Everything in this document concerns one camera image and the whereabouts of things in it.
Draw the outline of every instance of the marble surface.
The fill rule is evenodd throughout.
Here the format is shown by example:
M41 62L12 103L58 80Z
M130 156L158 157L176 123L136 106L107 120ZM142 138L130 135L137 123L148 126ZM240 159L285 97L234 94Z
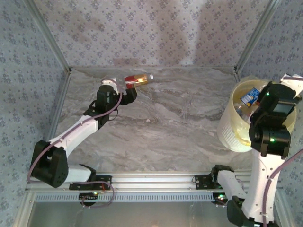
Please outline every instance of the marble surface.
M150 72L132 104L89 136L69 163L108 171L206 171L215 164L250 169L251 154L235 153L217 138L216 127L235 84L234 76L214 69L114 69L72 71L57 134L73 125L96 98L101 78Z

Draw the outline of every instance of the wall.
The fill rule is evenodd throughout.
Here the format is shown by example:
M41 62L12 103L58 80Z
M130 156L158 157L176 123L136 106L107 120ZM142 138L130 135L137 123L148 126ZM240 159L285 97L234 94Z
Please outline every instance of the wall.
M71 66L234 66L268 0L35 0Z
M0 9L0 226L10 227L65 76L23 1Z
M278 81L284 72L303 76L303 2L284 0L274 13L259 43L244 66L241 77L249 74ZM292 156L303 147L303 102L292 133ZM280 176L295 221L303 226L303 157L296 159Z

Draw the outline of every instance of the patterned wallpaper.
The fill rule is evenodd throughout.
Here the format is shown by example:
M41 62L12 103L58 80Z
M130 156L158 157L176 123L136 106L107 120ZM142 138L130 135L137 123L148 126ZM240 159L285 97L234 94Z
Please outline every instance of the patterned wallpaper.
M268 0L35 0L71 66L234 66Z
M10 227L65 76L23 1L0 9L0 227Z
M284 0L255 47L241 76L249 74L278 81L288 72L303 76L303 2ZM290 155L303 148L303 103L298 106ZM294 219L303 226L303 157L296 159L280 175Z

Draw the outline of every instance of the yellow translucent container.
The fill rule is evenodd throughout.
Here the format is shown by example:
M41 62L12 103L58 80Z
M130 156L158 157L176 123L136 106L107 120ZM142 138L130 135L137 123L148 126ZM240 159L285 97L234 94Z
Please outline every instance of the yellow translucent container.
M234 108L234 103L239 103L240 98L253 87L261 91L267 84L268 81L248 80L238 83L232 90L231 97L217 128L219 140L226 148L235 152L247 152L251 150L250 125L238 115ZM295 108L284 122L289 132L293 131L296 118L297 111Z

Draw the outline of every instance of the gray marble floor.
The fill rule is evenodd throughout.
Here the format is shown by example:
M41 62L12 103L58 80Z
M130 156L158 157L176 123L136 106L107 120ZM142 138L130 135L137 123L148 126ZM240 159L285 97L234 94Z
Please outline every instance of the gray marble floor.
M205 171L215 164L250 169L251 154L235 153L218 140L216 127L234 76L214 69L119 69L72 72L57 134L73 125L96 98L101 78L150 72L132 104L81 143L70 163L108 171Z

